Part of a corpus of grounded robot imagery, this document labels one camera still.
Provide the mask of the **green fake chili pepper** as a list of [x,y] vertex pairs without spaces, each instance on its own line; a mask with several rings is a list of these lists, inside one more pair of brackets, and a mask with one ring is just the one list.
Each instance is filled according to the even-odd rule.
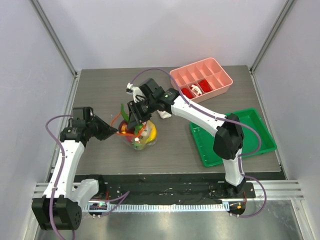
[[123,117],[123,120],[128,123],[130,120],[130,115],[125,111],[125,105],[123,103],[120,104],[120,114]]

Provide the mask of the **clear orange zip top bag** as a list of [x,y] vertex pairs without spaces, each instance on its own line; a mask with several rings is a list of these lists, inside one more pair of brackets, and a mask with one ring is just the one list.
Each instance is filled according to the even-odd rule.
[[[121,113],[119,113],[111,121],[111,126],[117,129],[116,135],[119,138],[120,138],[120,133],[118,131],[118,126],[122,120],[124,120],[124,119],[121,116]],[[148,123],[148,121],[144,124],[138,125],[133,128],[134,129],[134,139],[132,140],[132,144],[126,143],[129,147],[131,147],[137,151],[141,151],[141,150],[147,148],[148,146],[152,146],[152,145],[146,144],[146,141],[147,141],[147,138],[148,138],[148,135],[150,132],[150,130],[147,126],[147,123]]]

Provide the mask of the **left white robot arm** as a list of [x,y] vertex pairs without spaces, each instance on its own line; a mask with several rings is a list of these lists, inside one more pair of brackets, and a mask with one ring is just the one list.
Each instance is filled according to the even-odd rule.
[[91,138],[104,141],[116,132],[116,128],[94,114],[92,107],[73,108],[68,126],[54,138],[59,154],[51,179],[43,194],[32,200],[31,209],[42,230],[77,230],[89,201],[106,195],[101,176],[82,180],[76,189],[73,183],[88,141]]

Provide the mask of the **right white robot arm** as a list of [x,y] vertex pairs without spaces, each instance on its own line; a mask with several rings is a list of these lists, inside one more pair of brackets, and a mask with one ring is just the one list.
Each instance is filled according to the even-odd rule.
[[127,104],[128,128],[144,124],[156,111],[165,111],[198,125],[214,138],[213,151],[222,159],[225,170],[226,193],[233,198],[243,193],[246,180],[238,158],[242,153],[244,132],[235,114],[226,116],[213,112],[187,99],[174,88],[164,90],[152,78],[139,86],[128,83],[126,93],[133,97]]

